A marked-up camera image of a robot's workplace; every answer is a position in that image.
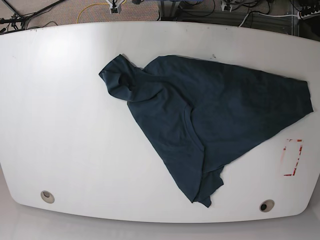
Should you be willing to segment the dark teal T-shirt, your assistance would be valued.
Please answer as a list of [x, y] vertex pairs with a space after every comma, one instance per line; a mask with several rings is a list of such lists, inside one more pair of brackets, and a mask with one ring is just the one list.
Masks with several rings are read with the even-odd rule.
[[308, 83], [177, 55], [144, 68], [123, 55], [99, 73], [190, 202], [206, 207], [225, 165], [313, 112]]

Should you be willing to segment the red tape rectangle marking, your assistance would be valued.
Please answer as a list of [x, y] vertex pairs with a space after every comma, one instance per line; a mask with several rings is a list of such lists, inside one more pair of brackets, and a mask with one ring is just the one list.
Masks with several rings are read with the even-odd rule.
[[302, 149], [302, 139], [286, 139], [280, 159], [281, 176], [292, 177], [296, 174]]

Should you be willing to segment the black tripod stand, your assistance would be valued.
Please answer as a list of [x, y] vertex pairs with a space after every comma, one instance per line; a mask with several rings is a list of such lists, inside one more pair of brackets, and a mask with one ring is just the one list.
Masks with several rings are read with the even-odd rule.
[[6, 27], [3, 27], [0, 30], [0, 34], [4, 35], [27, 30], [31, 20], [50, 12], [54, 7], [61, 3], [64, 3], [65, 1], [66, 0], [58, 0], [36, 12], [20, 14], [20, 12], [16, 10], [7, 0], [2, 0], [5, 6], [12, 11], [13, 15], [9, 19], [5, 19], [3, 17], [0, 18], [0, 24], [6, 25]]

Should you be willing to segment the white power strip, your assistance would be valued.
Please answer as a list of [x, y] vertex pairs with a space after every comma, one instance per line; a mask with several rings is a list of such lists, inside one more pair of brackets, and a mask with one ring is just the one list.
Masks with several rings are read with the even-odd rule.
[[320, 15], [320, 9], [319, 8], [305, 8], [299, 11], [297, 14], [297, 18], [299, 20], [306, 20], [313, 17], [318, 17]]

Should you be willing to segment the grey metal frame leg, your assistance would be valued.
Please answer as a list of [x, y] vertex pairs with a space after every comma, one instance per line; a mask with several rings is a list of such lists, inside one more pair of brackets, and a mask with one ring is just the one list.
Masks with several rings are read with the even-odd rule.
[[160, 21], [173, 21], [177, 18], [181, 0], [158, 0], [157, 6]]

